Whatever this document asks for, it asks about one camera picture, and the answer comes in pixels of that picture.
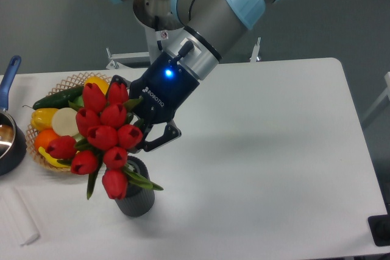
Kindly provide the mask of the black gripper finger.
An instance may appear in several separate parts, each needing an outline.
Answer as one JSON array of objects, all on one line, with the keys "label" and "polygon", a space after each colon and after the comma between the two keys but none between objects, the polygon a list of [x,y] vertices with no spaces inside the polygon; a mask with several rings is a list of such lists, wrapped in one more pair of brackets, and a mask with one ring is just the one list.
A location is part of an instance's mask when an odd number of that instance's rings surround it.
[{"label": "black gripper finger", "polygon": [[125,85],[126,86],[126,89],[127,89],[127,93],[130,92],[130,85],[131,85],[131,81],[130,80],[127,80],[125,79],[124,77],[122,76],[119,76],[119,75],[114,75],[110,81],[110,85],[112,85],[113,83],[118,83],[120,85]]},{"label": "black gripper finger", "polygon": [[141,139],[141,142],[139,142],[135,147],[129,150],[130,153],[138,153],[141,150],[145,152],[153,151],[181,137],[182,135],[181,130],[176,126],[176,123],[173,119],[166,123],[163,134],[152,141],[147,141],[146,138],[151,132],[154,125],[146,124],[145,122],[141,123],[141,121],[137,121],[135,125],[140,126],[140,129],[143,132],[143,137]]}]

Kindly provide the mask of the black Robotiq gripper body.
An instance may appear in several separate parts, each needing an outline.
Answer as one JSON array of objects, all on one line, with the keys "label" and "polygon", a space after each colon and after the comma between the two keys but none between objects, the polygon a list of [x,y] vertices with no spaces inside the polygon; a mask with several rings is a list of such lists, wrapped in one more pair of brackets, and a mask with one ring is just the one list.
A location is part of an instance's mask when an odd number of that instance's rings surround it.
[{"label": "black Robotiq gripper body", "polygon": [[150,124],[169,122],[199,82],[172,57],[162,53],[143,75],[130,84],[130,99],[142,97],[134,113]]}]

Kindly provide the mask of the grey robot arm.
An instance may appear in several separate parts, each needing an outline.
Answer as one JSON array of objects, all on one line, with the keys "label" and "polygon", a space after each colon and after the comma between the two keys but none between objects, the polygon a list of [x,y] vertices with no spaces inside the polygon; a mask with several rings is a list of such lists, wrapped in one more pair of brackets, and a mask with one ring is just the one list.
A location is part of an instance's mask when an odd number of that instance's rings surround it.
[{"label": "grey robot arm", "polygon": [[277,1],[133,0],[134,14],[150,36],[151,63],[129,82],[129,96],[142,98],[135,114],[144,136],[156,124],[165,124],[165,130],[153,141],[143,138],[132,153],[154,150],[181,135],[173,120],[178,107]]}]

